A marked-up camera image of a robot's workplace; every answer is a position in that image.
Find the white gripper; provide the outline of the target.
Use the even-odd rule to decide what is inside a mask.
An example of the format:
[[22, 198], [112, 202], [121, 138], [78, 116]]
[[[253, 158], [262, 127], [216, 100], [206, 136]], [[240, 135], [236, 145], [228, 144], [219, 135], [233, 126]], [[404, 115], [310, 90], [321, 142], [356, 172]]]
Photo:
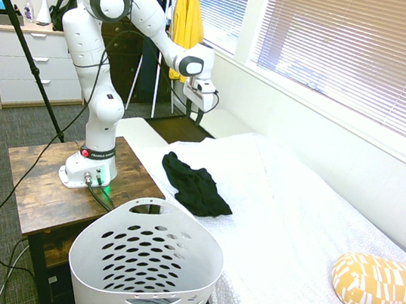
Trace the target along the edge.
[[199, 107], [196, 124], [199, 125], [205, 115], [214, 107], [214, 97], [217, 92], [211, 79], [201, 79], [196, 76], [188, 77], [183, 89], [186, 100], [187, 115], [191, 114], [192, 102]]

